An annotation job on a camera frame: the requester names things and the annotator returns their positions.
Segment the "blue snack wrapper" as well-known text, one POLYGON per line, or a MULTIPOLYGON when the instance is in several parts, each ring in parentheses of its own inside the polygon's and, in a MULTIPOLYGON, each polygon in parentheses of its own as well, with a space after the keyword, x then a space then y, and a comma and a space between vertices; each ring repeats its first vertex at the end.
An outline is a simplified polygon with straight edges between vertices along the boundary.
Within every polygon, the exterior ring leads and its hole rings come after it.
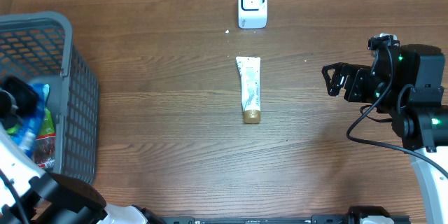
POLYGON ((31 158, 34 152, 37 136, 45 118, 46 101, 50 92, 49 84, 31 84, 32 90, 38 94, 38 101, 34 112, 22 119, 21 128, 11 137, 13 142, 31 158))

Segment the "white tube gold cap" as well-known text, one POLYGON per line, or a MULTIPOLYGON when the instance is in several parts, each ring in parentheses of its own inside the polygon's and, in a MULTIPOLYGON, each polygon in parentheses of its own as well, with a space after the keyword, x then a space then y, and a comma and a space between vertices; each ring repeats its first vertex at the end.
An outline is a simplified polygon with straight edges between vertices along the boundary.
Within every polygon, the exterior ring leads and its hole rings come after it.
POLYGON ((236 57, 241 81, 241 107, 246 124, 261 120, 260 63, 259 57, 236 57))

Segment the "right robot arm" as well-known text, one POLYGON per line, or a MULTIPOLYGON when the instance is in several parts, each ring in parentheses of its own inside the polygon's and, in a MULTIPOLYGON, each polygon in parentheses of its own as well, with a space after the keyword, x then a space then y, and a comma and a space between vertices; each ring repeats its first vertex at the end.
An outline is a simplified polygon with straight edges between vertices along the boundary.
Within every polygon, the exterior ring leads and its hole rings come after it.
POLYGON ((409 155, 419 182, 428 223, 447 222, 447 106, 442 103, 445 55, 432 45, 403 45, 392 34, 369 38, 371 66, 338 62, 322 68, 327 93, 360 103, 360 117, 346 137, 360 144, 409 155), (402 144, 354 137, 352 131, 372 111, 387 114, 402 144))

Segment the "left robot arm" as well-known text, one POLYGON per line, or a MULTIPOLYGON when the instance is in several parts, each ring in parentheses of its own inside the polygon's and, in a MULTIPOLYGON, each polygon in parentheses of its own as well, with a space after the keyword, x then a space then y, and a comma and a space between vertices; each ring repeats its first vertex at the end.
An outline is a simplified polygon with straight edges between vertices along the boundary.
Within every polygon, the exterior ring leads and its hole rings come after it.
POLYGON ((17 77, 1 84, 1 118, 17 116, 14 140, 1 130, 2 223, 141 223, 163 220, 147 208, 116 206, 77 178, 47 172, 27 155, 41 129, 45 93, 17 77))

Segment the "green snack bag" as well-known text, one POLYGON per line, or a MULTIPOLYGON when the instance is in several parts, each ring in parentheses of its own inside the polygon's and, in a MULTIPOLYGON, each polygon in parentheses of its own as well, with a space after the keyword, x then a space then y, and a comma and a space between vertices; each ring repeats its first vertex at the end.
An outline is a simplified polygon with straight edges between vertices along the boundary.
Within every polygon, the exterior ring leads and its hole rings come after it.
POLYGON ((55 166, 55 128, 51 112, 45 108, 41 130, 36 138, 33 160, 42 169, 51 170, 55 166))

